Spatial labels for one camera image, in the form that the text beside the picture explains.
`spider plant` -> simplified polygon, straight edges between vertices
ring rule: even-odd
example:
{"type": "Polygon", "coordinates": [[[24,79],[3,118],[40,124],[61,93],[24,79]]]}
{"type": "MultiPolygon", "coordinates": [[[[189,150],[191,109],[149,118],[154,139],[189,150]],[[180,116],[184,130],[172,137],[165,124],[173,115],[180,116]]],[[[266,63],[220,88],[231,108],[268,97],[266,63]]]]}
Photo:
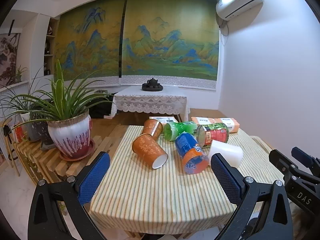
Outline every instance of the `spider plant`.
{"type": "MultiPolygon", "coordinates": [[[[33,95],[35,93],[35,89],[38,86],[38,83],[33,88],[33,84],[35,82],[36,77],[32,80],[32,83],[29,85],[28,93],[26,95],[33,95]]],[[[32,100],[28,100],[28,97],[17,95],[14,89],[10,88],[10,86],[3,86],[7,89],[7,94],[1,97],[1,109],[2,111],[6,111],[8,109],[14,111],[23,111],[22,114],[28,113],[31,110],[32,100]]]]}
{"type": "MultiPolygon", "coordinates": [[[[45,117],[43,119],[26,121],[19,124],[18,126],[29,122],[63,121],[83,114],[92,106],[100,103],[110,102],[110,100],[106,99],[106,94],[94,93],[94,89],[88,88],[91,84],[100,81],[88,81],[88,78],[90,78],[98,71],[99,70],[87,75],[84,79],[81,80],[79,85],[75,87],[76,80],[82,75],[81,73],[76,76],[67,87],[65,87],[61,65],[59,60],[57,60],[57,80],[51,80],[51,92],[36,90],[34,94],[40,94],[40,97],[37,97],[33,94],[20,94],[12,97],[12,99],[9,101],[11,103],[14,102],[17,98],[22,98],[25,104],[32,103],[35,108],[41,109],[29,109],[28,112],[38,113],[45,117]],[[44,100],[42,99],[42,96],[47,96],[50,100],[44,100]],[[97,98],[103,98],[104,100],[92,103],[92,101],[97,98]]],[[[26,112],[27,111],[24,109],[19,109],[11,113],[9,117],[15,114],[24,114],[26,112]]]]}
{"type": "Polygon", "coordinates": [[[16,68],[16,74],[14,76],[14,82],[15,83],[21,82],[22,73],[27,71],[27,70],[28,69],[26,67],[21,68],[21,65],[20,65],[20,67],[16,68]]]}

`small potted plant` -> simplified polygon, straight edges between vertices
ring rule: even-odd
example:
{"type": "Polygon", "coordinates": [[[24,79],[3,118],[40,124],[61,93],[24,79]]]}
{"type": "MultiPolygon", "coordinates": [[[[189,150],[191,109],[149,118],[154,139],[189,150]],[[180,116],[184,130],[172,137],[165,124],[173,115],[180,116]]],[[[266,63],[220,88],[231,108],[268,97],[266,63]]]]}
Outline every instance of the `small potted plant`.
{"type": "Polygon", "coordinates": [[[92,121],[89,116],[89,108],[100,103],[110,102],[106,99],[106,94],[94,93],[94,89],[88,88],[92,83],[98,81],[88,81],[88,78],[96,72],[87,75],[78,86],[74,87],[80,74],[70,82],[68,87],[65,87],[61,65],[57,60],[56,81],[51,80],[52,91],[35,91],[35,93],[47,96],[49,101],[29,94],[16,96],[23,97],[27,102],[32,102],[36,107],[41,108],[41,110],[31,110],[30,112],[41,114],[45,118],[29,120],[24,123],[46,121],[50,137],[62,152],[63,159],[79,160],[87,156],[90,149],[94,148],[93,141],[90,140],[92,121]],[[104,100],[93,102],[97,98],[104,100]]]}
{"type": "Polygon", "coordinates": [[[20,83],[21,82],[21,78],[22,78],[22,73],[27,71],[28,69],[26,67],[24,68],[21,68],[21,65],[20,67],[16,68],[16,74],[14,76],[15,80],[14,80],[14,83],[20,83]]]}

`blue gripper pad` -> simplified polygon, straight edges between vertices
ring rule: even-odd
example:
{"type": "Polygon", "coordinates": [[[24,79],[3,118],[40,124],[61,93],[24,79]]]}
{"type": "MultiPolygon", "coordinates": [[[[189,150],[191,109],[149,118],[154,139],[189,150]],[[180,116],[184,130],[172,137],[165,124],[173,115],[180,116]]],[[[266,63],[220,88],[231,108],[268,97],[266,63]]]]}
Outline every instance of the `blue gripper pad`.
{"type": "Polygon", "coordinates": [[[300,150],[298,147],[294,147],[291,150],[291,155],[297,161],[303,164],[303,166],[307,168],[312,168],[313,166],[313,158],[306,154],[304,151],[300,150]]]}
{"type": "Polygon", "coordinates": [[[91,201],[109,167],[110,156],[108,153],[104,153],[100,160],[98,160],[95,166],[90,170],[79,187],[78,200],[81,205],[91,201]]]}
{"type": "Polygon", "coordinates": [[[216,175],[224,193],[227,195],[232,204],[240,205],[241,187],[237,184],[236,180],[232,177],[228,169],[224,166],[217,154],[211,158],[211,169],[216,175]]]}

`landscape painting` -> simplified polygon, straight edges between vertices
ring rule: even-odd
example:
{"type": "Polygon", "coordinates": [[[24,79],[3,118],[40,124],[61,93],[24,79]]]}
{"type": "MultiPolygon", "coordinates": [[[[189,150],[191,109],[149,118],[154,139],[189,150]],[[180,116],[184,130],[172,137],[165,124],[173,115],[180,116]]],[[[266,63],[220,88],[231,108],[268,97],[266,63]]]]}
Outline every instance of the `landscape painting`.
{"type": "Polygon", "coordinates": [[[19,33],[0,34],[0,88],[15,82],[19,33]]]}
{"type": "Polygon", "coordinates": [[[97,0],[61,15],[55,45],[65,80],[118,76],[119,39],[125,0],[97,0]]]}
{"type": "Polygon", "coordinates": [[[216,0],[128,0],[122,75],[217,80],[216,0]]]}

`soda can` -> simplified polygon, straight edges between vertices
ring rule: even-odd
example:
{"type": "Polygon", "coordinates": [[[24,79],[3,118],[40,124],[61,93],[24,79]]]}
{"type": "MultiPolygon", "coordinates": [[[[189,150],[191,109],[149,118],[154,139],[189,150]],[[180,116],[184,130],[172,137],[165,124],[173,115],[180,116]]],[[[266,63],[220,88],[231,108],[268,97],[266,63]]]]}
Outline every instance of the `soda can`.
{"type": "Polygon", "coordinates": [[[199,125],[196,138],[201,147],[211,145],[212,140],[226,143],[229,139],[228,127],[223,122],[199,125]]]}
{"type": "Polygon", "coordinates": [[[158,140],[160,134],[162,133],[163,127],[160,121],[156,119],[148,119],[144,122],[144,127],[142,133],[150,134],[155,141],[158,140]]]}
{"type": "Polygon", "coordinates": [[[175,145],[186,173],[197,174],[208,166],[209,159],[193,135],[183,132],[176,138],[175,145]]]}
{"type": "Polygon", "coordinates": [[[168,154],[153,137],[147,133],[135,138],[132,142],[132,151],[153,169],[162,167],[168,159],[168,154]]]}

